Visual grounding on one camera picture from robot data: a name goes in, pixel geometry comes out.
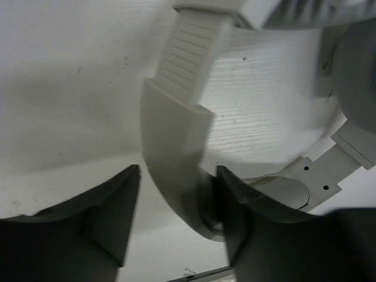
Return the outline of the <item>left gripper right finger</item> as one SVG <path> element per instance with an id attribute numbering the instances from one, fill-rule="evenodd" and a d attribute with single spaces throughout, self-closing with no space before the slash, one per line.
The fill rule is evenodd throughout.
<path id="1" fill-rule="evenodd" d="M 375 209 L 316 216 L 287 207 L 224 166 L 216 200 L 238 281 L 374 281 Z"/>

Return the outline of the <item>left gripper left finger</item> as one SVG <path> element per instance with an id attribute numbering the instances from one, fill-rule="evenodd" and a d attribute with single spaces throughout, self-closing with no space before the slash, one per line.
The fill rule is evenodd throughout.
<path id="1" fill-rule="evenodd" d="M 133 164 L 65 202 L 1 220 L 2 281 L 115 281 L 139 197 Z"/>

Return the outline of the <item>white grey headphones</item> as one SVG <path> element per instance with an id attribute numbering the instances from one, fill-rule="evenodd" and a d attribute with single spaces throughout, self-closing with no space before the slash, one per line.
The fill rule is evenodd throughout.
<path id="1" fill-rule="evenodd" d="M 196 233 L 224 238 L 212 175 L 201 168 L 213 112 L 199 105 L 214 59 L 234 26 L 328 28 L 375 18 L 374 1 L 177 1 L 179 16 L 154 78 L 145 79 L 140 131 L 149 174 L 170 208 Z"/>

